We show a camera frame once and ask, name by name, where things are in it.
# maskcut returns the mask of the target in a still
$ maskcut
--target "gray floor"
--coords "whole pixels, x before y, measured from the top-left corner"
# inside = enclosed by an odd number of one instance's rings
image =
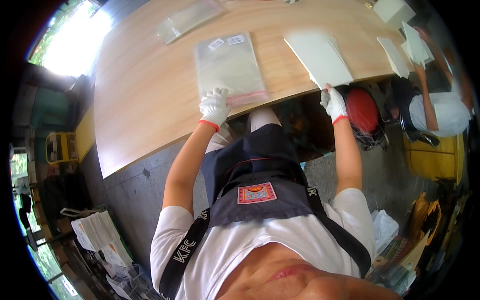
[[[102,11],[114,24],[120,22],[147,0],[109,0]],[[95,63],[86,74],[83,98],[79,103],[80,116],[93,103]],[[376,147],[362,152],[363,192],[370,210],[385,209],[401,226],[408,218],[412,202],[423,190],[432,190],[433,182],[414,177],[405,163],[399,128],[387,130],[390,147],[386,152]],[[90,150],[80,170],[84,173],[93,203],[106,204],[124,237],[134,260],[150,269],[150,243],[160,213],[168,170],[184,142],[172,145],[126,169],[102,179],[96,146]],[[311,186],[319,189],[324,201],[335,195],[335,154],[307,162],[305,173]],[[198,174],[194,187],[194,211],[207,207],[204,179]]]

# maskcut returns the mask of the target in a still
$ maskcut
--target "wooden table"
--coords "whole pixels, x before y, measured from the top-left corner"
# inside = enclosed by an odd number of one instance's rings
[[[163,45],[156,37],[158,24],[194,1],[151,0],[105,37],[95,86],[96,145],[104,178],[192,133],[202,116],[193,57],[199,41],[250,32],[270,100],[234,109],[230,117],[318,89],[283,40],[282,31],[293,26],[331,31],[356,81],[393,73],[377,36],[390,38],[404,55],[400,32],[355,0],[222,1],[227,13]]]

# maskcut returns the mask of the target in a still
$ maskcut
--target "apron strap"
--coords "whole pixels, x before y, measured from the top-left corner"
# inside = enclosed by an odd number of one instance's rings
[[[348,231],[330,219],[320,201],[318,191],[315,188],[307,188],[307,196],[310,207],[325,228],[332,234],[338,245],[342,247],[357,263],[361,278],[365,278],[372,261],[365,246],[362,245]],[[180,242],[170,257],[163,271],[158,290],[164,300],[174,300],[180,287],[181,279],[188,261],[202,241],[210,222],[210,208],[202,211],[194,223],[190,226],[185,238]]]
[[[327,216],[322,201],[320,201],[320,197],[318,196],[317,189],[307,188],[307,196],[310,208],[315,216],[332,234],[338,245],[357,263],[360,269],[360,276],[364,279],[372,265],[372,259],[370,258],[368,250],[359,240]]]
[[[164,300],[174,300],[180,287],[181,278],[193,253],[202,241],[210,222],[210,208],[200,213],[188,229],[187,235],[170,257],[158,285],[160,296]]]

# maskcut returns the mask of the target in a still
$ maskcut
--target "pink patch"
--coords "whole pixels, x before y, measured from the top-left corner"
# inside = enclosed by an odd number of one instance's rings
[[[262,183],[238,187],[238,204],[260,203],[276,199],[272,184]]]

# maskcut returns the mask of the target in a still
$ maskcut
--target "white plastic bag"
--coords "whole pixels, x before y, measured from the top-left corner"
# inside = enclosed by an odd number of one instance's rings
[[[398,235],[398,223],[387,215],[387,212],[382,209],[377,212],[372,212],[373,228],[375,229],[375,244],[377,246],[377,253],[379,255],[390,244],[390,242]]]
[[[189,30],[221,15],[225,10],[213,0],[200,0],[185,9],[174,12],[160,24],[158,37],[170,44]]]
[[[214,37],[195,47],[198,93],[227,88],[232,108],[269,97],[248,32]]]

